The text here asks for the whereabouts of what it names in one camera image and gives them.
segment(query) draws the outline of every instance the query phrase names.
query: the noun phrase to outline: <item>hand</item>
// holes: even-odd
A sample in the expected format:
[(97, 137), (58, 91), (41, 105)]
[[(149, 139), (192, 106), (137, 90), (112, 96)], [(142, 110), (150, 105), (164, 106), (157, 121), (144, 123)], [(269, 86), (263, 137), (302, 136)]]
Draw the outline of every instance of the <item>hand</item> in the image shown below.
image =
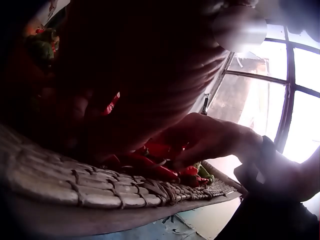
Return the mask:
[(256, 154), (262, 137), (250, 128), (233, 122), (191, 113), (155, 138), (174, 148), (185, 147), (174, 166), (181, 169), (209, 158), (236, 155), (240, 161)]

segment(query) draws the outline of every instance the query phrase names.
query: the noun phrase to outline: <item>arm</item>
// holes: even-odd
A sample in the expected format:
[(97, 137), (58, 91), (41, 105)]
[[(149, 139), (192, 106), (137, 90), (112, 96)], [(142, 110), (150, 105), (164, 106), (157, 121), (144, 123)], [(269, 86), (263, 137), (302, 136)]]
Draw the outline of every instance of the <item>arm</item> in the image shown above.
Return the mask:
[[(174, 166), (179, 169), (196, 162), (235, 155), (241, 163), (261, 158), (263, 139), (248, 127), (191, 113), (156, 139), (182, 147)], [(264, 166), (265, 186), (295, 201), (306, 201), (319, 191), (319, 149), (304, 163), (290, 161), (279, 152)]]
[[(241, 138), (234, 155), (245, 163), (260, 157), (262, 137), (251, 129), (239, 126)], [(275, 157), (265, 166), (266, 184), (274, 191), (285, 192), (290, 198), (306, 201), (320, 191), (320, 147), (305, 162), (290, 161), (276, 151)]]

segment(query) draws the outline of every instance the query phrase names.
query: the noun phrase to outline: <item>finger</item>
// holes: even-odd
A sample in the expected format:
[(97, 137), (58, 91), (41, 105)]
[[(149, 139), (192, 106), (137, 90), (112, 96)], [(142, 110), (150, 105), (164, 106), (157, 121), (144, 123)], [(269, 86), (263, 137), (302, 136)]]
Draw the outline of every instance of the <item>finger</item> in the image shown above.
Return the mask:
[(200, 141), (178, 155), (173, 162), (173, 167), (177, 170), (181, 170), (206, 159), (208, 159), (208, 149), (206, 148), (206, 145)]

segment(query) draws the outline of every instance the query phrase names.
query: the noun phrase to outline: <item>dark clothing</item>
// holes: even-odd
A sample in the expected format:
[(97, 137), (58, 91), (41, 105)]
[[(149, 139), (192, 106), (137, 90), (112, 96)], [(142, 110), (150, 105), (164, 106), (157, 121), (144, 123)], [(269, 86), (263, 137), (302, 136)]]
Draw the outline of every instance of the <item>dark clothing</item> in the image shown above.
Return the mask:
[(248, 195), (215, 240), (319, 239), (319, 220), (302, 203)]

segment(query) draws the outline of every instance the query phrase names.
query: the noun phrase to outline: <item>metal rod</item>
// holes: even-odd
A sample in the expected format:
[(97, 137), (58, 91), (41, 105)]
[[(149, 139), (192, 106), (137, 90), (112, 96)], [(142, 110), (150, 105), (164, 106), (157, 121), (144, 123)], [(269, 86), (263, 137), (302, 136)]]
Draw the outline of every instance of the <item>metal rod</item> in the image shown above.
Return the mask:
[[(266, 37), (265, 41), (275, 42), (275, 43), (284, 43), (284, 44), (287, 43), (286, 40), (275, 39), (275, 38), (267, 38), (267, 37)], [(311, 46), (308, 46), (308, 45), (304, 45), (304, 44), (301, 44), (301, 43), (295, 43), (295, 42), (290, 42), (290, 43), (292, 44), (293, 48), (299, 48), (299, 49), (302, 49), (302, 50), (306, 50), (306, 51), (309, 51), (309, 52), (320, 54), (320, 49), (317, 49), (315, 47), (311, 47)]]
[(203, 104), (202, 112), (201, 112), (202, 115), (208, 114), (208, 106), (209, 106), (208, 104), (209, 104), (210, 95), (211, 95), (210, 93), (205, 95), (204, 104)]
[(209, 104), (208, 104), (208, 106), (210, 106), (210, 105), (212, 104), (212, 101), (213, 101), (215, 95), (217, 94), (217, 91), (218, 91), (219, 88), (220, 88), (220, 85), (221, 85), (221, 83), (222, 83), (222, 80), (224, 79), (224, 76), (225, 76), (225, 74), (226, 74), (225, 72), (226, 72), (226, 70), (229, 68), (229, 66), (230, 66), (230, 64), (231, 64), (231, 62), (232, 62), (232, 59), (233, 59), (234, 55), (235, 55), (234, 52), (230, 52), (230, 55), (228, 56), (228, 58), (227, 58), (227, 60), (226, 60), (226, 63), (225, 63), (225, 65), (224, 65), (224, 67), (223, 67), (223, 70), (221, 71), (221, 73), (220, 73), (217, 81), (214, 83), (214, 86), (213, 86), (213, 88), (212, 88), (212, 90), (211, 90), (211, 96), (210, 96), (210, 99), (209, 99)]
[(254, 74), (254, 73), (238, 72), (238, 71), (232, 71), (232, 70), (226, 70), (225, 73), (238, 75), (238, 76), (244, 76), (244, 77), (258, 78), (258, 79), (265, 80), (268, 82), (279, 83), (284, 86), (288, 85), (288, 82), (286, 80), (282, 80), (282, 79), (270, 77), (270, 76), (263, 76), (263, 75), (258, 75), (258, 74)]
[(297, 91), (301, 91), (301, 92), (304, 92), (306, 94), (315, 96), (317, 98), (320, 98), (320, 92), (317, 92), (317, 91), (312, 90), (310, 88), (306, 88), (306, 87), (303, 87), (303, 86), (295, 84), (294, 89), (297, 90)]
[(295, 84), (295, 64), (294, 64), (294, 52), (292, 42), (288, 40), (287, 27), (284, 28), (284, 35), (287, 41), (287, 81), (289, 85), (286, 87), (286, 94), (284, 99), (284, 107), (281, 115), (280, 124), (275, 138), (275, 144), (277, 150), (283, 153), (285, 144), (288, 139), (292, 112), (293, 112), (293, 102), (294, 102), (294, 86)]

